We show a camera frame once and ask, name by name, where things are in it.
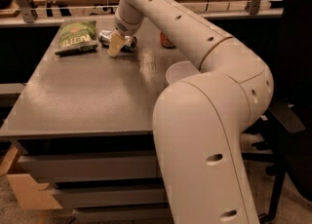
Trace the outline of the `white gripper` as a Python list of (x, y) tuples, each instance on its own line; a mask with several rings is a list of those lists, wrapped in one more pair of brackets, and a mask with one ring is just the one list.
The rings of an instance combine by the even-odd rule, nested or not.
[(120, 0), (115, 12), (114, 26), (118, 32), (113, 32), (107, 53), (117, 56), (125, 44), (125, 36), (133, 36), (140, 29), (144, 14), (130, 5), (126, 0)]

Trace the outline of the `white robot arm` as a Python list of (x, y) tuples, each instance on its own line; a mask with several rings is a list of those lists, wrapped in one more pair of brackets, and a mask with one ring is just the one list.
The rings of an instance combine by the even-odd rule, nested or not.
[(153, 136), (175, 224), (259, 224), (242, 133), (268, 108), (274, 82), (243, 43), (174, 0), (120, 0), (113, 40), (153, 22), (186, 56), (168, 71)]

